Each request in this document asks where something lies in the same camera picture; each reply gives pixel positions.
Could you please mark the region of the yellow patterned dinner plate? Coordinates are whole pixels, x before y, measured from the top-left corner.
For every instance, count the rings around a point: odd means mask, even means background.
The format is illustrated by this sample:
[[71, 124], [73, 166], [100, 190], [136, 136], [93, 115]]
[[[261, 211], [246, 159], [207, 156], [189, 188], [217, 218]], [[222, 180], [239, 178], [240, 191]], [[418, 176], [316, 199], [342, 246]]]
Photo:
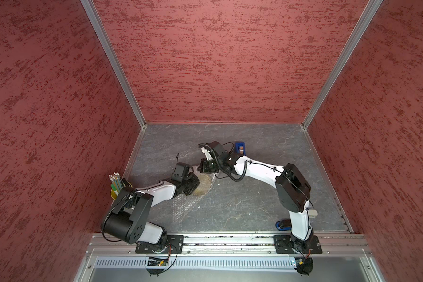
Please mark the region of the yellow patterned dinner plate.
[[215, 175], [214, 174], [197, 174], [199, 179], [199, 185], [192, 193], [194, 196], [203, 196], [206, 195], [214, 184]]

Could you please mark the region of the clear bubble wrap sheet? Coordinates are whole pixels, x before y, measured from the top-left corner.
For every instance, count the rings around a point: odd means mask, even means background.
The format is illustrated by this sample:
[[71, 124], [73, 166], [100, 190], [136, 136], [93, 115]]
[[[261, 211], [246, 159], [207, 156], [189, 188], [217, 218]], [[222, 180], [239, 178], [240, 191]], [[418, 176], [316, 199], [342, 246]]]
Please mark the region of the clear bubble wrap sheet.
[[194, 166], [193, 168], [195, 170], [194, 174], [199, 179], [199, 185], [190, 195], [182, 193], [172, 200], [174, 223], [181, 223], [192, 212], [193, 208], [198, 206], [201, 199], [211, 191], [217, 179], [214, 174], [200, 173], [197, 170], [198, 166]]

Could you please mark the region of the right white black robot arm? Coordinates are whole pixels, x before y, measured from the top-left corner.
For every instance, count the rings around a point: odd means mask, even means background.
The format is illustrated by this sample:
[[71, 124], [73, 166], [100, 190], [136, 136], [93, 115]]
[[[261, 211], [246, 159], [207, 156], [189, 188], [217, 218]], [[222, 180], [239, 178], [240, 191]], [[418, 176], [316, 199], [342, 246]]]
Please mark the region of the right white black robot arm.
[[314, 236], [309, 212], [314, 207], [310, 200], [311, 186], [295, 165], [276, 166], [255, 161], [227, 151], [219, 142], [200, 143], [198, 147], [205, 155], [198, 167], [200, 173], [222, 172], [234, 182], [249, 177], [276, 189], [280, 203], [289, 211], [291, 248], [297, 253], [311, 249]]

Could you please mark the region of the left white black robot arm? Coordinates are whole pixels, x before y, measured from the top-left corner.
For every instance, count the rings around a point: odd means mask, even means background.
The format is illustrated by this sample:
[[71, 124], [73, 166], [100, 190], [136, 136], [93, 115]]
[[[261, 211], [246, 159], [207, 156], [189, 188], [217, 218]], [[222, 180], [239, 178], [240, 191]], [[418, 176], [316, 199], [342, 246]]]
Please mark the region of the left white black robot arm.
[[167, 231], [148, 221], [150, 209], [181, 194], [191, 195], [199, 184], [192, 166], [176, 163], [171, 177], [160, 180], [158, 184], [141, 189], [125, 186], [101, 224], [102, 236], [113, 236], [115, 240], [110, 240], [112, 243], [143, 242], [158, 249], [165, 248], [168, 244]]

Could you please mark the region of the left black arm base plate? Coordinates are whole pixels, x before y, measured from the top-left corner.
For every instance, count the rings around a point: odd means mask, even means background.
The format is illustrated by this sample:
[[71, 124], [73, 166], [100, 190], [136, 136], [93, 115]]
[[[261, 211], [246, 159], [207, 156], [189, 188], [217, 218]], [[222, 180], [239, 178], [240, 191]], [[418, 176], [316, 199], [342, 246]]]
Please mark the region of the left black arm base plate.
[[162, 236], [163, 244], [150, 244], [147, 242], [137, 242], [135, 253], [146, 255], [168, 255], [169, 253], [181, 254], [183, 249], [183, 235]]

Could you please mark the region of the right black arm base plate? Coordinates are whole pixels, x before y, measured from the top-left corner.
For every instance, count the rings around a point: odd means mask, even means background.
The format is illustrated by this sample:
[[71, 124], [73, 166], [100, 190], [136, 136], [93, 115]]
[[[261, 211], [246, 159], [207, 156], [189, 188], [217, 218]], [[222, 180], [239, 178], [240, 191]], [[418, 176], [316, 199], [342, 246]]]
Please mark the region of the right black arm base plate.
[[323, 253], [318, 237], [310, 236], [306, 241], [302, 241], [290, 235], [273, 236], [274, 247], [278, 255], [320, 255]]

